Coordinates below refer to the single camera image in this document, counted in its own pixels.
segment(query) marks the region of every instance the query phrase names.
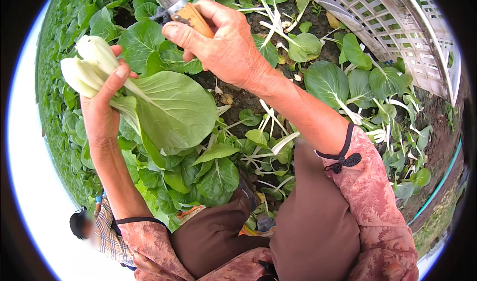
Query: brown pants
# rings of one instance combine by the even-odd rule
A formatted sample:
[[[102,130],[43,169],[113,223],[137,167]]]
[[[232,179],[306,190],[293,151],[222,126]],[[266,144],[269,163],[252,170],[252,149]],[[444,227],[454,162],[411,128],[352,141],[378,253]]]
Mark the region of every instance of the brown pants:
[[[258,247],[270,247],[280,281],[342,280],[360,249],[359,228],[323,162],[307,143],[294,151],[296,185],[281,205],[272,239],[238,236],[250,202],[237,190],[224,206],[206,208],[176,230],[170,241],[196,279]]]

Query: fingernail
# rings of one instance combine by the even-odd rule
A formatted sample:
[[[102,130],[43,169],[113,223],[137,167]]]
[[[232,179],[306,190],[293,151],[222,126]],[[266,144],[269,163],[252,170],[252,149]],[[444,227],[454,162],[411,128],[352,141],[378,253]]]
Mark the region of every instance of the fingernail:
[[[177,35],[177,26],[176,25],[168,25],[164,29],[164,36],[168,39],[173,39]]]
[[[121,79],[126,78],[128,74],[128,70],[125,66],[119,66],[119,68],[116,70],[116,75]]]

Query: plastic crate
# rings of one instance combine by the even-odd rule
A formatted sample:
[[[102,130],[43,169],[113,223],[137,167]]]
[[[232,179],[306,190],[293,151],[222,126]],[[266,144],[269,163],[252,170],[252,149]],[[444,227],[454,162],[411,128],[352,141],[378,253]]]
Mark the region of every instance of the plastic crate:
[[[352,30],[379,61],[393,63],[402,57],[415,86],[456,104],[460,53],[433,0],[421,0],[422,8],[416,0],[333,0],[342,11],[326,4],[330,0],[315,1]]]

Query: wrinkled hand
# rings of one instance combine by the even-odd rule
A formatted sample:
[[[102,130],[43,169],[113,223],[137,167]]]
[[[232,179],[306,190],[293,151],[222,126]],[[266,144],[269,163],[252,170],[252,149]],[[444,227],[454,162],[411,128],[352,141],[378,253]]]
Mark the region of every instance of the wrinkled hand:
[[[114,54],[121,54],[120,45],[111,46]],[[119,112],[109,106],[109,100],[124,85],[128,77],[138,78],[124,61],[119,60],[119,67],[104,82],[98,94],[90,99],[80,95],[84,126],[91,150],[109,148],[117,143],[119,129]]]
[[[272,70],[255,46],[244,14],[210,0],[199,0],[195,8],[215,33],[213,39],[179,22],[169,22],[162,28],[167,39],[184,48],[185,61],[195,55],[204,70],[211,70],[222,81],[246,89]]]

